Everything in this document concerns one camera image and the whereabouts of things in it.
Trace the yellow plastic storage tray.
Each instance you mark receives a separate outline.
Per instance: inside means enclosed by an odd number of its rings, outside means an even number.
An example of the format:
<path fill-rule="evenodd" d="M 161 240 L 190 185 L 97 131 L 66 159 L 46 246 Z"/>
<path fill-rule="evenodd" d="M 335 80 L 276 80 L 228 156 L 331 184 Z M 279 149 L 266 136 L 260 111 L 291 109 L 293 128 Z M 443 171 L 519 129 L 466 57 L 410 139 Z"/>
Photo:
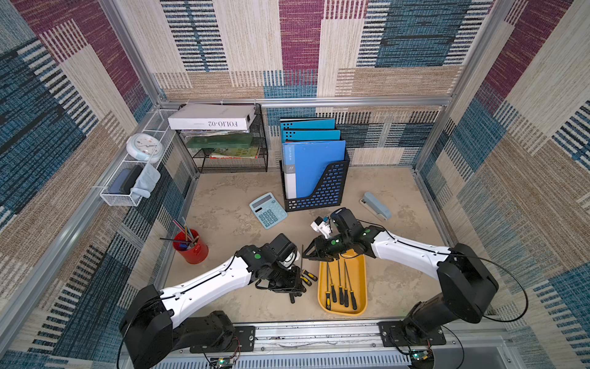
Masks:
<path fill-rule="evenodd" d="M 361 316 L 368 306 L 365 256 L 349 250 L 338 261 L 321 262 L 317 300 L 329 314 L 348 318 Z"/>

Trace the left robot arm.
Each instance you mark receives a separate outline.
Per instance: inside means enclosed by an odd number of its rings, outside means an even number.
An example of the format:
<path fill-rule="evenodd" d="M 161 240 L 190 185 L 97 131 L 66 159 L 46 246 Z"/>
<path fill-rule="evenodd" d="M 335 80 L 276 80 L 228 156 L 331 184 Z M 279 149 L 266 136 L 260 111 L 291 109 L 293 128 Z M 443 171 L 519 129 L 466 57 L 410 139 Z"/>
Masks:
<path fill-rule="evenodd" d="M 224 295 L 266 281 L 265 290 L 292 298 L 306 289 L 297 246 L 285 235 L 261 247 L 246 245 L 218 267 L 179 285 L 140 290 L 122 319 L 122 343 L 135 368 L 151 368 L 171 352 L 185 348 L 207 352 L 238 350 L 238 334 L 222 311 L 195 312 Z"/>

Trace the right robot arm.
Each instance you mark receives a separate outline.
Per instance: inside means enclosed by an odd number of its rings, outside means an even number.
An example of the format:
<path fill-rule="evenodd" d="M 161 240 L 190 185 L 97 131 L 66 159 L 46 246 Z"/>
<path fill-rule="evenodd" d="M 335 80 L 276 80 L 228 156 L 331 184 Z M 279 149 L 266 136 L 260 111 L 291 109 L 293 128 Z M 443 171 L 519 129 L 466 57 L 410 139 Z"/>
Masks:
<path fill-rule="evenodd" d="M 304 249 L 303 257 L 332 262 L 349 250 L 394 261 L 437 280 L 441 292 L 416 303 L 405 318 L 387 330 L 392 344 L 426 345 L 442 338 L 445 324 L 461 320 L 481 322 L 499 285 L 470 246 L 448 248 L 424 244 L 395 235 L 380 224 L 357 219 L 348 208 L 333 212 L 327 220 L 312 224 L 318 237 Z"/>

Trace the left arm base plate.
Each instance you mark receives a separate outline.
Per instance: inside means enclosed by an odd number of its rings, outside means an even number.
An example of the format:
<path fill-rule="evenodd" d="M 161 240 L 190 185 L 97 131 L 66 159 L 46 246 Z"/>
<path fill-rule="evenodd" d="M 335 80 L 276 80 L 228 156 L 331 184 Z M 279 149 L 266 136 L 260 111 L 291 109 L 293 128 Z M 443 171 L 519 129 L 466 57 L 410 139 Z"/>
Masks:
<path fill-rule="evenodd" d="M 253 325 L 237 326 L 224 333 L 213 344 L 198 344 L 190 347 L 192 354 L 244 353 L 254 350 L 256 327 Z"/>

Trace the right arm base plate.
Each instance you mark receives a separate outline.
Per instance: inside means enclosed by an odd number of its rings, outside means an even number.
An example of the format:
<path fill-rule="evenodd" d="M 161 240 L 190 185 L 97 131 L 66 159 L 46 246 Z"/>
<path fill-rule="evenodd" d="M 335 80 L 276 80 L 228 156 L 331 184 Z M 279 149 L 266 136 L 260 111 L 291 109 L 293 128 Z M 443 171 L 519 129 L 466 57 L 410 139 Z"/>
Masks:
<path fill-rule="evenodd" d="M 402 321 L 380 321 L 377 323 L 384 347 L 442 346 L 446 338 L 442 328 L 424 333 Z"/>

